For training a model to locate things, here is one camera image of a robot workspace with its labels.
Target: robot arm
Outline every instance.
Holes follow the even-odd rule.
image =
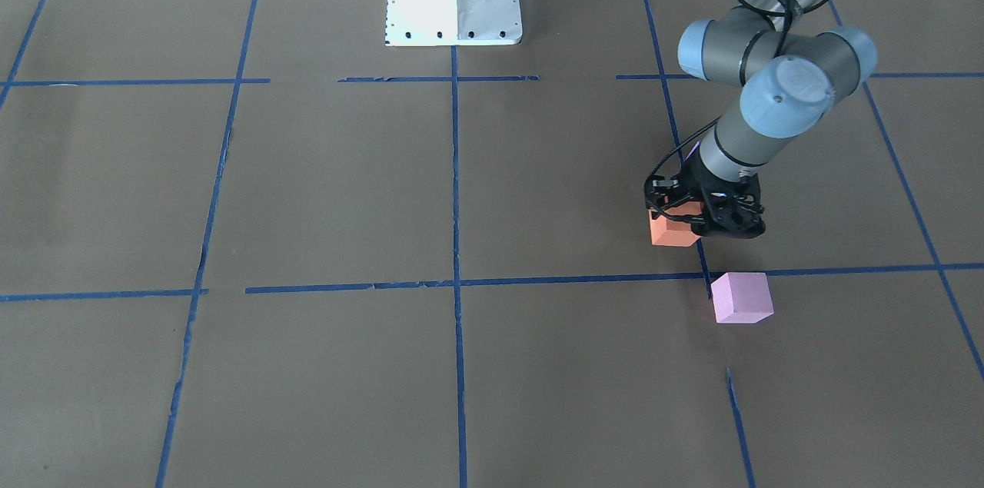
[[[788,34],[796,20],[826,0],[738,1],[719,22],[692,23],[680,39],[678,59],[684,71],[704,81],[743,86],[741,96],[668,154],[644,187],[653,216],[689,223],[700,236],[753,238],[765,232],[759,169],[851,95],[878,61],[874,42],[856,28],[816,37]],[[677,175],[657,175],[673,153],[704,132]],[[672,214],[687,201],[703,204],[702,214]]]

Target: orange cube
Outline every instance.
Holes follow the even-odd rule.
[[[667,209],[670,215],[700,215],[703,205],[699,201],[688,201]],[[669,221],[666,217],[649,209],[650,236],[653,246],[688,247],[700,239],[700,236],[690,230],[690,226],[682,221]]]

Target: block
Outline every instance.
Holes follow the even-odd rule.
[[[703,205],[699,201],[688,201],[667,209],[670,215],[700,215]],[[669,221],[666,217],[649,210],[650,236],[653,246],[688,247],[700,239],[700,236],[690,230],[690,226],[681,221]]]
[[[773,296],[763,272],[726,272],[710,291],[717,323],[759,323],[773,315]]]

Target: blue joint cap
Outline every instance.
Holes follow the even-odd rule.
[[[828,32],[844,39],[844,42],[854,50],[861,70],[861,78],[858,79],[858,86],[861,86],[861,83],[868,81],[868,77],[875,72],[875,67],[878,67],[878,48],[875,46],[875,41],[856,27],[837,27]]]
[[[680,68],[704,81],[707,81],[707,77],[703,75],[703,36],[707,34],[707,27],[711,22],[710,19],[700,19],[699,22],[688,25],[677,46]]]
[[[833,106],[833,85],[807,58],[780,56],[749,79],[740,102],[745,122],[756,133],[793,138]]]

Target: purple cube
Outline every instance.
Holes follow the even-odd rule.
[[[759,323],[773,315],[769,279],[763,272],[726,272],[710,285],[717,323]]]

